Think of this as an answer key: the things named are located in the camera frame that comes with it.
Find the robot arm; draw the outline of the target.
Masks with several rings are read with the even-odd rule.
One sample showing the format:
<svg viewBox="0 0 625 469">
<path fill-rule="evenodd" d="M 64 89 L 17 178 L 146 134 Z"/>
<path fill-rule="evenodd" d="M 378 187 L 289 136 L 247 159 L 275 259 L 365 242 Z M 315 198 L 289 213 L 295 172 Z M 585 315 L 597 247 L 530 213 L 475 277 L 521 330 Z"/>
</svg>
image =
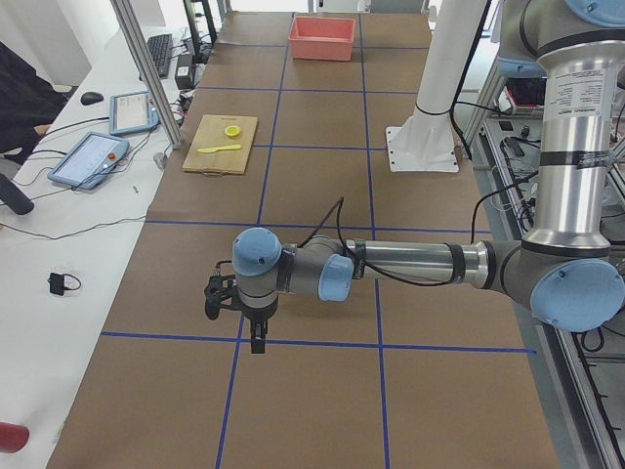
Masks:
<svg viewBox="0 0 625 469">
<path fill-rule="evenodd" d="M 508 1 L 501 56 L 537 62 L 547 76 L 535 217 L 521 240 L 429 244 L 312 233 L 300 244 L 284 244 L 267 229 L 249 229 L 233 243 L 232 274 L 206 287 L 208 318 L 220 308 L 241 312 L 258 354 L 280 294 L 343 301 L 354 280 L 385 277 L 498 291 L 569 332 L 612 319 L 624 301 L 624 281 L 607 260 L 610 244 L 600 220 L 613 160 L 613 94 L 624 63 L 624 5 Z"/>
</svg>

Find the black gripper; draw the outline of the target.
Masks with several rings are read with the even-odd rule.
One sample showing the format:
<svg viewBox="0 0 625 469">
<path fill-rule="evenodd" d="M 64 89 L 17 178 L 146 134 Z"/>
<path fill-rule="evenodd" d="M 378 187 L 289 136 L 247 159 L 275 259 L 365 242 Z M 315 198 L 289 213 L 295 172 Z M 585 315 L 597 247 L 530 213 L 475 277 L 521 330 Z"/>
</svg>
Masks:
<svg viewBox="0 0 625 469">
<path fill-rule="evenodd" d="M 252 354 L 266 352 L 266 335 L 268 332 L 270 312 L 266 310 L 245 310 L 243 315 L 250 323 L 250 345 Z"/>
</svg>

